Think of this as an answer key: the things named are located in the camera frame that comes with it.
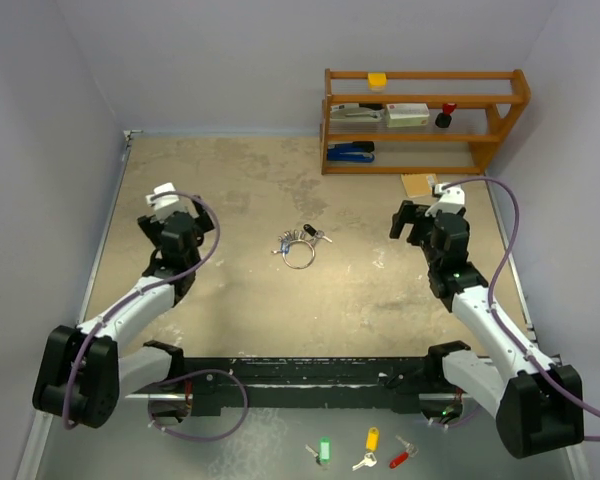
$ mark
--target cable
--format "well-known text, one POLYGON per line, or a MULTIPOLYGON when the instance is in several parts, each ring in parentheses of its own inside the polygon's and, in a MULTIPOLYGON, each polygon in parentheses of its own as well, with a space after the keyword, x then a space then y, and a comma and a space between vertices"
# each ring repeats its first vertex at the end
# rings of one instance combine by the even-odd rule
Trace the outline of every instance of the cable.
POLYGON ((198 370, 197 372, 187 373, 186 375, 182 375, 181 377, 170 378, 169 380, 154 383, 153 385, 154 386, 170 385, 172 383, 181 382, 182 380, 186 380, 188 378, 199 377, 201 375, 209 375, 209 374, 224 375, 225 377, 232 380, 233 383, 235 383, 238 386, 238 388, 240 389, 240 393, 242 394, 242 413, 240 415, 240 418, 238 419, 238 421, 236 422, 236 424, 233 427, 231 427, 226 432, 221 433, 220 435, 212 435, 210 437, 201 437, 198 435, 188 435, 186 433, 176 432, 175 430, 171 430, 171 429, 158 423, 156 418, 151 413, 151 402, 149 402, 147 404, 147 413, 149 414, 149 420, 151 420, 151 425, 153 427, 157 428, 158 430, 160 430, 161 432, 166 433, 167 435, 171 435, 172 437, 176 437, 181 440, 189 440, 191 442, 215 442, 215 441, 222 440, 223 438, 228 437, 233 432, 238 430, 240 428, 240 426, 243 424, 243 422, 245 421, 245 419, 247 418, 247 412, 249 411, 249 401, 247 398, 246 388, 240 382, 240 380, 238 380, 232 374, 225 372, 224 370, 217 370, 215 368, 209 368, 209 369, 205 369, 205 370, 198 370))
MULTIPOLYGON (((491 182, 491 183, 495 183, 496 185, 499 185, 500 187, 502 187, 509 194, 509 197, 511 198, 511 203, 513 204, 513 213, 514 213, 513 229, 511 231, 511 238, 509 240, 509 245, 507 246, 507 248, 504 252, 504 256, 502 257, 502 260, 500 261, 498 268, 496 268, 496 271, 493 274, 493 278, 491 279, 491 283, 489 284, 489 289, 487 291, 487 301, 489 302, 489 306, 491 307, 494 304, 494 291, 495 291, 496 282, 498 281, 498 278, 500 277, 500 273, 502 273, 502 270, 504 269, 505 265, 507 264, 507 261, 509 260, 509 255, 511 255, 511 251, 513 250, 513 245, 518 236, 518 227, 520 226, 520 207, 518 205, 518 199, 516 198, 515 194, 511 190, 511 188, 509 188, 509 186, 506 183, 504 183, 498 179, 495 179, 495 178, 483 177, 483 176, 472 177, 472 178, 467 178, 464 180, 459 180, 456 182, 451 182, 451 183, 445 185, 445 188, 451 188, 451 187, 455 187, 457 185, 462 185, 463 183, 478 182, 478 181, 491 182)), ((509 337, 511 339, 511 341, 513 343, 515 343, 515 345, 518 347, 518 349, 525 355, 525 358, 527 360, 529 360, 529 362, 534 367, 536 367, 536 369, 538 370, 538 373, 540 373, 542 378, 544 378, 544 380, 549 385, 551 385, 560 395, 562 395, 564 398, 569 400, 571 403, 582 408, 583 410, 586 410, 587 412, 591 413, 592 415, 595 415, 596 417, 600 418, 600 410, 589 405, 586 402, 583 402, 582 400, 577 398, 575 395, 573 395, 572 393, 565 390, 558 382, 556 382, 553 378, 551 378, 551 376, 544 370, 542 365, 540 365, 540 362, 538 362, 538 360, 533 355, 529 354, 529 350, 527 349, 527 346, 522 341, 520 341, 513 334, 513 332, 511 330, 509 330, 507 328, 507 326, 504 324, 504 322, 500 318, 500 315, 498 314, 498 312, 496 311, 495 308, 491 308, 491 316, 496 321, 496 323, 498 324, 500 329, 507 335, 507 337, 509 337)), ((594 440, 589 440, 589 441, 600 441, 600 436, 585 437, 585 439, 587 439, 587 438, 594 439, 594 440)))
POLYGON ((114 304, 109 310, 107 310, 107 312, 102 316, 102 319, 100 320, 100 322, 96 323, 96 325, 87 334, 87 336, 85 337, 85 339, 82 342, 82 345, 80 345, 78 354, 76 355, 76 358, 74 359, 73 364, 71 366, 71 372, 69 373, 69 379, 67 380, 67 387, 66 387, 65 394, 64 394, 64 403, 62 404, 62 424, 63 424, 64 428, 67 430, 72 430, 78 425, 78 423, 75 423, 75 422, 72 423, 71 420, 69 419, 69 410, 71 407, 71 394, 73 393, 73 389, 74 389, 75 382, 76 382, 76 377, 78 376, 78 370, 80 369, 80 366, 84 359, 84 355, 87 352, 87 349, 89 348, 91 341, 94 339, 96 334, 100 331, 100 329, 103 326, 105 326, 109 322, 109 320, 111 320, 111 318, 116 313, 118 313, 120 310, 122 310, 122 308, 124 308, 128 303, 135 300, 140 295, 143 295, 145 292, 148 292, 149 290, 152 290, 154 288, 175 282, 177 280, 180 280, 181 278, 191 275, 193 272, 198 270, 202 265, 204 265, 211 258, 211 255, 213 255, 215 253, 216 249, 218 248, 218 242, 220 241, 220 223, 218 222, 218 217, 216 216, 215 212, 211 209, 211 207, 209 207, 209 205, 207 205, 204 201, 202 201, 202 199, 200 197, 198 197, 197 195, 191 195, 189 193, 184 193, 184 192, 179 192, 179 191, 169 191, 169 192, 158 193, 158 194, 154 195, 153 197, 151 197, 151 200, 156 200, 157 198, 164 197, 165 195, 177 195, 179 197, 188 198, 192 202, 195 202, 195 203, 201 205, 207 211, 207 213, 209 213, 209 216, 211 217, 211 222, 213 223, 214 229, 216 231, 216 235, 213 240, 213 245, 211 245, 209 252, 204 256, 204 258, 202 258, 198 263, 196 263, 193 267, 189 268, 188 270, 185 270, 184 272, 179 273, 178 275, 174 275, 173 277, 165 278, 158 282, 151 283, 151 284, 147 285, 146 287, 144 287, 142 289, 138 289, 138 290, 132 292, 131 294, 129 294, 128 296, 121 298, 116 304, 114 304))

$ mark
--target wooden table surface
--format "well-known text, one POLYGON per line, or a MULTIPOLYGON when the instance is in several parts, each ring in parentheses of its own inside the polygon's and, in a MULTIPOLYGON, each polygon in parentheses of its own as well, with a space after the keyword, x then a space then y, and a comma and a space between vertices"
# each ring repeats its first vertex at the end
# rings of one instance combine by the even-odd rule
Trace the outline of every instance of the wooden table surface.
MULTIPOLYGON (((389 239, 391 215, 405 199, 399 176, 323 177, 317 138, 136 138, 87 318, 124 295, 147 266, 152 245, 136 218, 150 213, 145 195, 166 182, 215 210, 220 246, 183 301, 129 351, 157 339, 187 356, 415 356, 463 340, 485 353, 433 297, 424 256, 406 244, 406 231, 389 239), (292 270, 270 251, 278 235, 305 223, 333 244, 320 242, 314 264, 292 270)), ((502 240, 486 186, 476 182, 465 191, 469 258, 489 279, 502 240)), ((496 296, 525 330, 510 269, 496 296)))

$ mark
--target back wall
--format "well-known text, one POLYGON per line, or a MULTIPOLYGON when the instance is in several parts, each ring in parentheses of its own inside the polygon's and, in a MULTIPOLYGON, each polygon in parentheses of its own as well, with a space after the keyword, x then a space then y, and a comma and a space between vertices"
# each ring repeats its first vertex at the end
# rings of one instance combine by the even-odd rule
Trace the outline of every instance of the back wall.
POLYGON ((124 128, 313 134, 325 68, 520 68, 557 0, 58 3, 124 128))

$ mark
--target yellow object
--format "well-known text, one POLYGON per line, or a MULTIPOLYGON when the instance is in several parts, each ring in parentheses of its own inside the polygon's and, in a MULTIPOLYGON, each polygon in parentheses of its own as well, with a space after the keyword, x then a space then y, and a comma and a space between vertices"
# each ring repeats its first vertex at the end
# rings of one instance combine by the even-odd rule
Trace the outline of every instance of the yellow object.
POLYGON ((369 434, 367 435, 367 450, 370 452, 375 452, 376 448, 378 448, 378 437, 380 436, 380 430, 376 427, 371 427, 369 429, 369 434))
POLYGON ((386 73, 368 73, 367 82, 369 83, 369 89, 373 92, 381 92, 384 87, 387 86, 387 74, 386 73))

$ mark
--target gray wall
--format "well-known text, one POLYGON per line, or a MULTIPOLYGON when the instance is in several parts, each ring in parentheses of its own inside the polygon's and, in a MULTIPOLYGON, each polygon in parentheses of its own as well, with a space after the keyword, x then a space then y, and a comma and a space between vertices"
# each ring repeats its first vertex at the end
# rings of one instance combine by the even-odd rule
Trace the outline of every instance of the gray wall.
POLYGON ((58 0, 124 128, 318 129, 323 71, 519 68, 557 0, 58 0))
MULTIPOLYGON (((540 345, 600 408, 600 0, 560 3, 523 66, 533 100, 491 173, 521 202, 514 256, 540 345)), ((600 421, 587 416, 586 432, 600 421)), ((600 479, 600 445, 587 450, 600 479)))
POLYGON ((49 331, 72 323, 123 136, 52 0, 0 1, 0 480, 18 467, 49 331))

